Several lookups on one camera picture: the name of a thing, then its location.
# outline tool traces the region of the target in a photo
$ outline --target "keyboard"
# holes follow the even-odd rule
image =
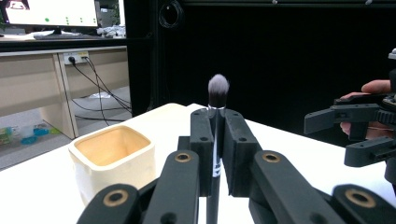
[[[79,39],[106,39],[98,35],[34,35],[35,40],[79,40]]]

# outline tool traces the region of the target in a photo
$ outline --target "brush handle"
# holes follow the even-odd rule
[[[206,198],[206,224],[217,224],[219,215],[220,177],[212,178],[212,194]]]
[[[218,223],[221,152],[224,138],[225,107],[208,107],[208,117],[214,137],[212,187],[206,198],[206,224]]]

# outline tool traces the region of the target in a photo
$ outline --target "monitor screen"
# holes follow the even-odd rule
[[[94,0],[0,0],[6,24],[97,27]]]

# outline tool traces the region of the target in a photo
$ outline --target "brush bristles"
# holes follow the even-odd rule
[[[222,108],[227,102],[227,94],[230,84],[227,79],[217,74],[209,80],[209,105],[215,108]]]

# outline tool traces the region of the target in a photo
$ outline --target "makeup brush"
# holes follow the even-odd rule
[[[212,134],[214,136],[213,146],[213,173],[211,193],[206,199],[206,223],[218,223],[219,212],[219,186],[220,186],[220,168],[221,153],[223,148],[224,137],[224,120],[225,104],[227,101],[228,89],[230,84],[227,79],[221,75],[214,75],[209,80],[209,105],[207,107],[208,117]]]

